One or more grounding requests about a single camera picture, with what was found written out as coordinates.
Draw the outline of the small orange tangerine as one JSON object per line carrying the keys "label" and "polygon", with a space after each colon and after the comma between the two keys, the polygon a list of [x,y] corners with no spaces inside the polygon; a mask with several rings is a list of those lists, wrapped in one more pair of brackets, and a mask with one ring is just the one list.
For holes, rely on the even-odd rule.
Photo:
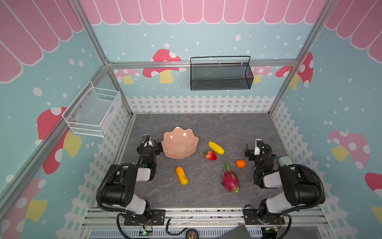
{"label": "small orange tangerine", "polygon": [[236,166],[238,167],[238,168],[245,168],[246,167],[246,165],[247,165],[247,163],[246,163],[246,161],[245,160],[237,160],[236,161]]}

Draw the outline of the pink dragon fruit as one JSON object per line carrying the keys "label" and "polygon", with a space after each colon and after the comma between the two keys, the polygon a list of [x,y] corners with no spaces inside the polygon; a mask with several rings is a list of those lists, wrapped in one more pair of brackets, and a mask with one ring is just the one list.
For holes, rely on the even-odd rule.
{"label": "pink dragon fruit", "polygon": [[231,170],[229,164],[224,164],[224,170],[222,173],[222,184],[231,193],[237,193],[240,191],[240,182],[237,175]]}

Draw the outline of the orange yellow mango fruit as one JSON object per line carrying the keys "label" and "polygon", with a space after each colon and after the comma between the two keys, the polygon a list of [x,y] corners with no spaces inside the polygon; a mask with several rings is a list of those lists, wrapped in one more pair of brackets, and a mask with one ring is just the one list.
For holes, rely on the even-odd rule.
{"label": "orange yellow mango fruit", "polygon": [[177,167],[176,168],[176,174],[178,176],[178,179],[179,179],[181,185],[186,186],[186,185],[189,184],[189,180],[188,180],[188,178],[187,178],[187,176],[186,176],[186,174],[184,172],[184,169],[182,167]]}

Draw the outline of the red strawberry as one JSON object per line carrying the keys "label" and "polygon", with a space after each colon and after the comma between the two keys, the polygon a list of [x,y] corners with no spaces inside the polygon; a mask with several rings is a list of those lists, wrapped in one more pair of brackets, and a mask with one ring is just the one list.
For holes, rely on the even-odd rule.
{"label": "red strawberry", "polygon": [[216,154],[213,151],[211,151],[211,150],[208,150],[208,151],[205,152],[205,157],[208,160],[212,160],[212,161],[217,160]]}

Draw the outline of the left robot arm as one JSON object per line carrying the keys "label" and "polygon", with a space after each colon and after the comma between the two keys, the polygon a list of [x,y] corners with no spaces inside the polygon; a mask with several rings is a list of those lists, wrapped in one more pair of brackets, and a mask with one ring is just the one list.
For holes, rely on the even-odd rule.
{"label": "left robot arm", "polygon": [[139,198],[134,190],[136,182],[154,179],[156,156],[162,151],[161,143],[145,134],[142,143],[137,147],[137,163],[113,164],[109,167],[96,193],[97,206],[104,211],[130,216],[140,224],[151,221],[153,216],[149,202]]}

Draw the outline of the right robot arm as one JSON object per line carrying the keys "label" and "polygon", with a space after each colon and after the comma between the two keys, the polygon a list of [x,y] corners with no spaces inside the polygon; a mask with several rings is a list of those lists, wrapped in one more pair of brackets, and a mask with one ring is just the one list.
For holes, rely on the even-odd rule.
{"label": "right robot arm", "polygon": [[247,225],[284,224],[284,215],[314,208],[325,202],[324,184],[316,172],[301,164],[280,164],[269,144],[256,140],[254,149],[245,148],[245,157],[254,162],[254,184],[262,189],[282,189],[282,193],[263,199],[257,208],[245,206]]}

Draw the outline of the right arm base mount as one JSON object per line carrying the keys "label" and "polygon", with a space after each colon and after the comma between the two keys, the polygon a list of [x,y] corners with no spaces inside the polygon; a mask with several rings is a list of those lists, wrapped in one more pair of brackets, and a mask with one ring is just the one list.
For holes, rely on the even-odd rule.
{"label": "right arm base mount", "polygon": [[259,212],[259,209],[245,208],[243,216],[246,225],[284,225],[285,220],[281,214],[270,214]]}

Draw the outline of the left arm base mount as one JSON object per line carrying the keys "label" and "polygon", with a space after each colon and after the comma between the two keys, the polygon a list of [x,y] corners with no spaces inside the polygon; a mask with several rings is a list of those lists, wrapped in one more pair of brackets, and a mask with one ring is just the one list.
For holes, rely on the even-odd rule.
{"label": "left arm base mount", "polygon": [[124,219],[125,226],[164,226],[165,224],[165,210],[154,209],[150,213],[145,212],[143,215],[136,215],[135,217],[128,216]]}

